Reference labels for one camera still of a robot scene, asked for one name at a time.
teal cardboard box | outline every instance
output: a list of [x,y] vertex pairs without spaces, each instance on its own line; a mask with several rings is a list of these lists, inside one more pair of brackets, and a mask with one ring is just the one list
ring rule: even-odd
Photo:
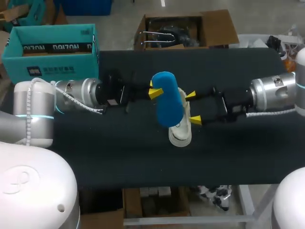
[[94,24],[14,27],[2,55],[13,83],[99,77]]
[[23,4],[29,4],[30,6],[28,15],[26,15],[26,17],[17,18],[10,22],[4,23],[4,28],[7,32],[10,32],[14,26],[41,25],[43,15],[46,10],[44,0],[10,0],[8,9],[13,8],[13,6]]

plastic bag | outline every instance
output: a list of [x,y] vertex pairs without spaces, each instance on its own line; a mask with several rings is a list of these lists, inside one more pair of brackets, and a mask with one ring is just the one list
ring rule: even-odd
[[286,32],[286,35],[295,37],[295,38],[297,38],[297,41],[298,41],[298,43],[284,42],[286,51],[287,51],[287,59],[284,60],[284,65],[285,65],[285,68],[287,69],[287,71],[290,73],[290,72],[295,71],[296,55],[301,49],[303,49],[305,47],[305,45],[304,45],[304,39],[300,35],[296,25],[292,25],[292,27]]
[[195,39],[191,39],[188,31],[185,29],[179,28],[174,25],[162,26],[160,30],[171,31],[178,36],[178,42],[183,44],[184,47],[198,47],[199,42]]

metal frame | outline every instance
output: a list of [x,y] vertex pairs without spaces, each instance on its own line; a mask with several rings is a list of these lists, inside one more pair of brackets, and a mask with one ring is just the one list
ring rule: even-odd
[[238,192],[243,208],[240,216],[200,216],[200,217],[158,217],[125,219],[124,226],[166,225],[166,224],[208,224],[245,222],[246,229],[259,229],[271,216],[272,202],[278,185],[271,185],[261,202],[254,208],[250,190],[247,185],[239,185]]

screw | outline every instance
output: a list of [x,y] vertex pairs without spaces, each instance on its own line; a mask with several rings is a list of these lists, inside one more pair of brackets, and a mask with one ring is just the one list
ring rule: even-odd
[[282,82],[282,80],[280,79],[280,78],[276,78],[275,80],[274,80],[274,83],[275,84],[280,84]]

black table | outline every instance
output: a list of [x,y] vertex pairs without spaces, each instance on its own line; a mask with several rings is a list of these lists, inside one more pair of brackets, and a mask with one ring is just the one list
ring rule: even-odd
[[[159,71],[175,74],[187,93],[198,86],[248,86],[255,78],[285,71],[270,49],[101,52],[101,74],[118,68],[148,83]],[[12,90],[1,109],[12,112]],[[211,101],[191,103],[191,115],[214,110]],[[72,167],[78,185],[91,188],[270,184],[305,167],[305,119],[297,114],[241,118],[233,124],[192,126],[192,142],[171,145],[158,125],[153,102],[139,101],[130,113],[104,116],[56,114],[50,148]]]

